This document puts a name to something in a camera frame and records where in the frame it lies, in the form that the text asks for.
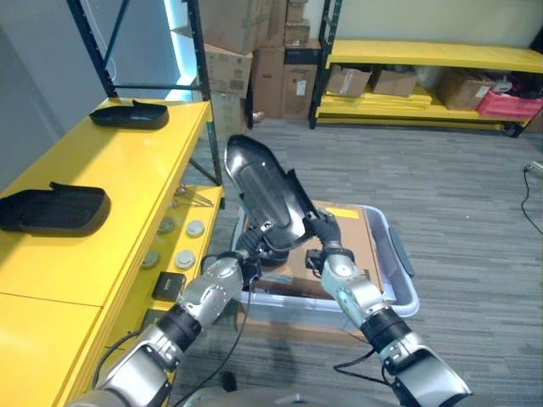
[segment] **gray carpet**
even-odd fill
[[[473,392],[491,395],[499,405],[542,405],[541,239],[519,206],[523,166],[543,160],[541,135],[515,140],[412,128],[310,131],[304,121],[279,120],[257,125],[250,135],[296,169],[312,198],[370,204],[397,226],[421,299],[408,323]],[[194,157],[209,163],[206,142]],[[188,170],[185,180],[202,177]],[[529,181],[527,210],[542,225],[541,180]],[[225,183],[227,208],[216,222],[211,253],[228,249],[238,211],[232,185]],[[213,371],[234,339],[231,307],[188,350],[172,400]],[[246,336],[226,369],[241,388],[330,386],[395,401],[386,387],[332,370],[362,351]],[[377,376],[377,358],[357,371]]]

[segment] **gray bin handle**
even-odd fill
[[[400,240],[400,235],[398,234],[398,231],[396,230],[395,227],[390,226],[389,233],[390,233],[390,240],[392,241],[394,250],[396,251],[396,254],[398,255],[398,259],[400,259],[401,265],[404,266],[404,270],[406,271],[407,275],[410,278],[413,278],[415,276],[415,271],[413,270],[413,266],[411,265],[411,262],[409,261],[409,258],[407,257],[406,250],[404,249],[404,245],[402,244]]]

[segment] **yellow shelf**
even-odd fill
[[[58,405],[100,308],[0,294],[0,309],[0,405]]]
[[[176,224],[173,231],[154,237],[151,248],[155,248],[159,254],[159,263],[152,269],[140,269],[137,272],[136,280],[132,289],[122,306],[121,312],[109,335],[107,345],[111,345],[117,339],[129,331],[137,330],[143,321],[147,309],[168,310],[174,303],[167,301],[153,300],[151,294],[154,285],[161,271],[169,271],[185,275],[185,287],[199,275],[200,260],[207,253],[210,244],[213,225],[219,210],[219,203],[222,198],[221,187],[192,187],[200,195],[208,198],[214,206],[176,206],[169,208],[165,216],[172,218]],[[180,203],[186,203],[183,198],[175,198]],[[193,220],[204,222],[204,234],[200,237],[190,237],[185,232],[187,224]],[[196,257],[196,262],[189,270],[180,270],[175,266],[174,258],[181,250],[191,250]]]
[[[322,114],[318,118],[320,124],[343,124],[343,125],[423,125],[431,127],[452,127],[461,129],[478,130],[503,130],[501,122],[485,122],[470,120],[425,120],[425,119],[402,119],[395,117],[366,117],[359,115],[335,115]]]
[[[333,63],[456,66],[543,73],[543,55],[524,48],[443,42],[338,39],[328,56]]]
[[[122,102],[106,100],[100,107]],[[86,117],[2,192],[1,196],[7,196],[29,188],[48,189],[50,181],[101,187],[111,199],[111,210],[100,229],[88,237],[33,237],[0,231],[0,294],[59,304],[65,307],[60,314],[71,315],[72,321],[65,323],[73,330],[65,335],[63,330],[46,328],[42,334],[46,339],[36,342],[37,354],[47,354],[50,343],[58,341],[70,358],[69,365],[50,360],[43,367],[48,372],[40,371],[40,379],[33,381],[42,382],[39,391],[33,390],[36,402],[9,399],[0,404],[64,405],[86,388],[199,133],[211,120],[209,102],[155,102],[168,105],[170,119],[165,127],[115,129],[96,126]],[[94,314],[86,318],[81,312],[79,320],[79,315],[70,314],[72,306],[88,307]],[[3,313],[0,328],[3,337],[24,342],[26,326],[33,321],[40,326],[47,315],[14,308],[2,306],[23,322],[11,323]],[[10,355],[16,354],[17,346],[17,342],[2,343],[0,360],[15,363]],[[6,375],[11,370],[30,372],[36,362],[22,358],[16,367],[4,362],[3,368]],[[24,392],[23,382],[10,380],[9,386]]]
[[[476,121],[516,121],[524,123],[526,120],[507,117],[481,116],[476,110],[449,110],[438,98],[425,109],[397,109],[395,107],[375,108],[352,100],[338,100],[339,98],[323,96],[321,106],[316,111],[316,117],[321,114],[349,114],[360,116],[380,116],[395,118],[442,119],[442,120],[476,120]]]
[[[391,95],[379,95],[373,93],[370,86],[366,86],[364,93],[359,98],[347,98],[345,96],[336,96],[333,94],[326,94],[326,103],[339,103],[341,105],[374,105],[390,106],[390,107],[404,107],[409,109],[423,109],[428,107],[432,103],[432,96],[420,85],[415,85],[413,93],[408,97],[391,96]]]

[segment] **pink crate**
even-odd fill
[[[505,116],[530,120],[543,108],[543,98],[524,99],[488,91],[477,107],[482,116]]]

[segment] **metal arm segment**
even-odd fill
[[[244,286],[240,260],[247,252],[222,257],[193,280],[177,304],[157,324],[150,325],[137,341],[98,380],[94,390],[69,407],[158,407],[171,385],[167,372],[174,371],[183,352],[224,310]]]
[[[466,383],[382,300],[349,256],[326,257],[322,287],[361,329],[395,377],[392,388],[402,405],[452,406],[471,394]]]

